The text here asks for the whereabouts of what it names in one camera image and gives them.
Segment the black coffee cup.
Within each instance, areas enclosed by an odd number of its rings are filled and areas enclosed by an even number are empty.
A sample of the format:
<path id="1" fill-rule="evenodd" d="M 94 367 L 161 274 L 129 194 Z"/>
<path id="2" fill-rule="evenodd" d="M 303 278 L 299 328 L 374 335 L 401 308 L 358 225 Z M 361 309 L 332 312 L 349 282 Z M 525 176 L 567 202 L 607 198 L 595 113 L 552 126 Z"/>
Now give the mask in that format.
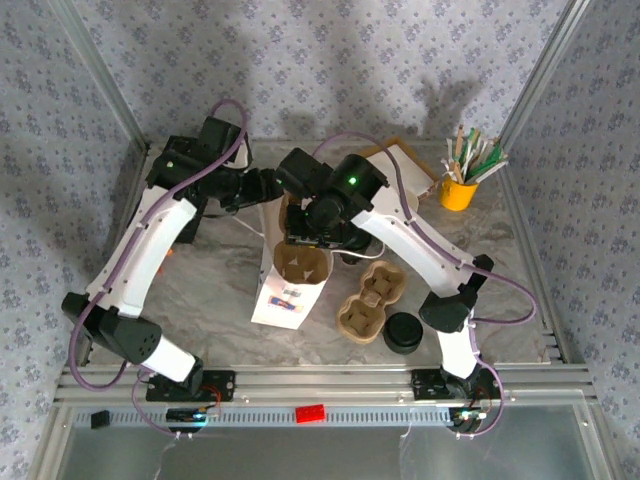
<path id="1" fill-rule="evenodd" d="M 344 242 L 343 249 L 354 251 L 356 253 L 363 253 L 369 248 L 371 241 L 372 237 L 369 233 L 361 229 L 356 229 Z"/>

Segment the brown cardboard cup carrier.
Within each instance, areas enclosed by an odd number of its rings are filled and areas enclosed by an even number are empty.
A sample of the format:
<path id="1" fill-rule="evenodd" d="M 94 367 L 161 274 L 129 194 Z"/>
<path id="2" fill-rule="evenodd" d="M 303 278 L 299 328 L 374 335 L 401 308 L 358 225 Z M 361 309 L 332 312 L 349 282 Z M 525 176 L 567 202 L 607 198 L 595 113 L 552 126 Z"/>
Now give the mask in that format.
<path id="1" fill-rule="evenodd" d="M 329 260 L 317 248 L 280 242 L 274 249 L 274 266 L 289 283 L 317 285 L 329 276 Z"/>
<path id="2" fill-rule="evenodd" d="M 336 314 L 341 334 L 361 345 L 372 343 L 385 322 L 385 309 L 402 297 L 407 274 L 397 265 L 379 260 L 371 263 L 360 278 L 359 291 L 349 296 Z"/>

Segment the white paper bag with handles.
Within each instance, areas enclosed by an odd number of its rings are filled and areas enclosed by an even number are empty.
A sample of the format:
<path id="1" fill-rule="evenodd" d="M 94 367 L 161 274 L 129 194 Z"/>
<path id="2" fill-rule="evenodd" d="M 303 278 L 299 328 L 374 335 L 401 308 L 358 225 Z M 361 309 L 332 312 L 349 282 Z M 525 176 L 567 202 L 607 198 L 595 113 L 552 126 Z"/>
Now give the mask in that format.
<path id="1" fill-rule="evenodd" d="M 263 250 L 259 269 L 255 307 L 251 321 L 291 330 L 298 329 L 307 318 L 330 278 L 334 255 L 322 250 L 329 260 L 329 276 L 317 285 L 294 284 L 284 280 L 274 266 L 275 246 L 285 242 L 287 207 L 300 201 L 286 193 L 283 197 L 258 206 L 262 228 Z"/>

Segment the black grey chessboard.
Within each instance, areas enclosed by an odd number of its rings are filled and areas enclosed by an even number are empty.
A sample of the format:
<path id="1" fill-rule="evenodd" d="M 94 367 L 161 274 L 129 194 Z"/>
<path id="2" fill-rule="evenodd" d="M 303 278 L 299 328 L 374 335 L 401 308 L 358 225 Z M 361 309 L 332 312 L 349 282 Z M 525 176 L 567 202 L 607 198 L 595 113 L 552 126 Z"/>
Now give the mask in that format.
<path id="1" fill-rule="evenodd" d="M 196 145 L 196 141 L 195 137 L 170 136 L 145 178 L 146 186 L 160 186 L 165 190 L 170 190 L 203 170 L 207 164 L 190 156 L 191 148 Z M 192 244 L 208 200 L 200 192 L 197 182 L 182 189 L 175 195 L 175 198 L 177 200 L 186 199 L 196 207 L 194 217 L 176 238 L 177 243 Z"/>

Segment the black cup lid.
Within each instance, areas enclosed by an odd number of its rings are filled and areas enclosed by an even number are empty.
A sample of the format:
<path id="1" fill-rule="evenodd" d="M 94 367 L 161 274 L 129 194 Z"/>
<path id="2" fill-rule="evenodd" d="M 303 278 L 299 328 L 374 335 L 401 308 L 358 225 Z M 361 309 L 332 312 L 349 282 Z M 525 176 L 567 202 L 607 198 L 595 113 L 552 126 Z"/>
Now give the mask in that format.
<path id="1" fill-rule="evenodd" d="M 422 341 L 423 332 L 421 321 L 406 312 L 392 314 L 386 320 L 382 330 L 386 346 L 400 355 L 415 352 Z"/>

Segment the green plastic stirrer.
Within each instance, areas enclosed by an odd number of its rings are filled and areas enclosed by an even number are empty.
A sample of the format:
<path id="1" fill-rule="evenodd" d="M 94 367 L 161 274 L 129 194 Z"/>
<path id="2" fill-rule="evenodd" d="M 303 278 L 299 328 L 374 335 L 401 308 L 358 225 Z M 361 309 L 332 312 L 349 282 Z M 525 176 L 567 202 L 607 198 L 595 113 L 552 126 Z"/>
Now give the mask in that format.
<path id="1" fill-rule="evenodd" d="M 502 149 L 498 143 L 494 142 L 491 148 L 486 148 L 479 159 L 470 167 L 467 172 L 466 182 L 476 183 L 478 176 L 485 174 L 502 161 Z"/>

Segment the red toy brick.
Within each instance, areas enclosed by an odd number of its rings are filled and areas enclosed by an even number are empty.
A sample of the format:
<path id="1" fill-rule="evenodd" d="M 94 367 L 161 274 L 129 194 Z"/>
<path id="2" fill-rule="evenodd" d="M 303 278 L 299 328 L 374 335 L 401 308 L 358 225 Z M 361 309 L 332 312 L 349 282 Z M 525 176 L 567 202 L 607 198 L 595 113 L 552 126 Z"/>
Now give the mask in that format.
<path id="1" fill-rule="evenodd" d="M 326 410 L 322 404 L 296 407 L 294 414 L 297 424 L 323 422 L 326 420 Z"/>

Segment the small circuit board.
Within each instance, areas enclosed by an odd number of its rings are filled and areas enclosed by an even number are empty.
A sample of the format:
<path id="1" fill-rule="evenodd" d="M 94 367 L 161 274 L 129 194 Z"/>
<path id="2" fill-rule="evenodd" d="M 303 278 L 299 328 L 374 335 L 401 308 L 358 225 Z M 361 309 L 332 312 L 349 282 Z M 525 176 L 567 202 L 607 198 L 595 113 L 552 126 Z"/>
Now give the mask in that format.
<path id="1" fill-rule="evenodd" d="M 169 424 L 187 424 L 202 428 L 219 417 L 220 412 L 213 407 L 170 408 L 165 414 Z"/>
<path id="2" fill-rule="evenodd" d="M 488 412 L 480 408 L 450 408 L 449 416 L 455 427 L 478 426 L 488 416 Z"/>

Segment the grey metal panel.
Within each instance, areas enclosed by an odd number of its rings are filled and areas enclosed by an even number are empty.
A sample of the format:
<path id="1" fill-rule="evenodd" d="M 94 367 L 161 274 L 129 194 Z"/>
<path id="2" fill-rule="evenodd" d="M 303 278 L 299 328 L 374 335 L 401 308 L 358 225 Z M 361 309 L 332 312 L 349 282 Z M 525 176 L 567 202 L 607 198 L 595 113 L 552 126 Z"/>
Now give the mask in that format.
<path id="1" fill-rule="evenodd" d="M 61 408 L 28 480 L 626 480 L 587 405 L 582 426 L 202 427 L 166 436 L 130 408 L 90 428 Z M 546 408 L 560 405 L 541 405 Z"/>

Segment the aluminium frame post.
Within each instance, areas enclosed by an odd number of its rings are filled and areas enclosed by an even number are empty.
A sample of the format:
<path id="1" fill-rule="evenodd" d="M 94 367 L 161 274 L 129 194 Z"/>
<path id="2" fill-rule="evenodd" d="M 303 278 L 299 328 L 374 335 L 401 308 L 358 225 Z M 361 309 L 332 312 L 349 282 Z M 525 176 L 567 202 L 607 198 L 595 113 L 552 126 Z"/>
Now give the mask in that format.
<path id="1" fill-rule="evenodd" d="M 568 0 L 499 135 L 510 150 L 551 80 L 592 0 Z"/>
<path id="2" fill-rule="evenodd" d="M 147 151 L 144 134 L 73 1 L 47 1 L 124 133 L 140 151 Z"/>

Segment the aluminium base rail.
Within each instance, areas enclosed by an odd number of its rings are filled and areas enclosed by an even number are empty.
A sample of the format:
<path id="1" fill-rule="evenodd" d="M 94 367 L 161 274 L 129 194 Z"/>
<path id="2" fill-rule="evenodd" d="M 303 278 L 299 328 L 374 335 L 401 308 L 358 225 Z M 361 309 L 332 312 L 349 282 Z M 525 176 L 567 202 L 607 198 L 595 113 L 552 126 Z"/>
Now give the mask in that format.
<path id="1" fill-rule="evenodd" d="M 235 366 L 233 407 L 404 406 L 415 402 L 411 369 L 374 366 Z M 584 365 L 499 365 L 506 403 L 512 406 L 560 405 L 597 396 Z M 126 373 L 111 389 L 95 393 L 78 386 L 65 369 L 54 394 L 56 407 L 120 407 L 131 404 L 137 374 Z"/>

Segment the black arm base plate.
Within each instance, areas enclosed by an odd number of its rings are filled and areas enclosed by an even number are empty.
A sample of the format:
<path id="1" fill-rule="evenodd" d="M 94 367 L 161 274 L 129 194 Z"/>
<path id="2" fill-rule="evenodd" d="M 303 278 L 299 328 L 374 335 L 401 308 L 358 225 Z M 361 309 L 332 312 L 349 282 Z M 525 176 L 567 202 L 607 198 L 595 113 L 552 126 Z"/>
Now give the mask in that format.
<path id="1" fill-rule="evenodd" d="M 231 402 L 235 391 L 233 370 L 201 370 L 187 381 L 177 383 L 155 375 L 147 381 L 145 400 L 148 402 Z"/>
<path id="2" fill-rule="evenodd" d="M 491 400 L 500 397 L 494 375 L 481 367 L 467 379 L 449 374 L 442 368 L 413 369 L 410 386 L 415 400 L 471 400 L 477 391 Z"/>

